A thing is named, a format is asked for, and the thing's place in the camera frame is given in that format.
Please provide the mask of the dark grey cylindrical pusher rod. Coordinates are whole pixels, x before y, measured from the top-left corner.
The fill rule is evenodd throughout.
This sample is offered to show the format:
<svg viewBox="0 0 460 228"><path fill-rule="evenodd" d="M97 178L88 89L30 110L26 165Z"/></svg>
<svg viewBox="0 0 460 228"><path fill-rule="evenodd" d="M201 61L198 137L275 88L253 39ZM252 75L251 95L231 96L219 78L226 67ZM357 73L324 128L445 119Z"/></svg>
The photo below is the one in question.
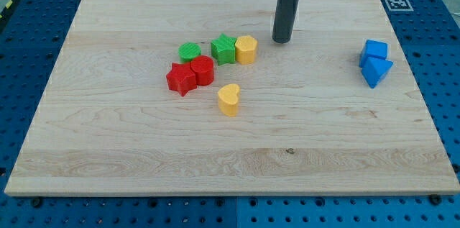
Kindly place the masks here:
<svg viewBox="0 0 460 228"><path fill-rule="evenodd" d="M299 0L277 0L272 39L280 44L290 41Z"/></svg>

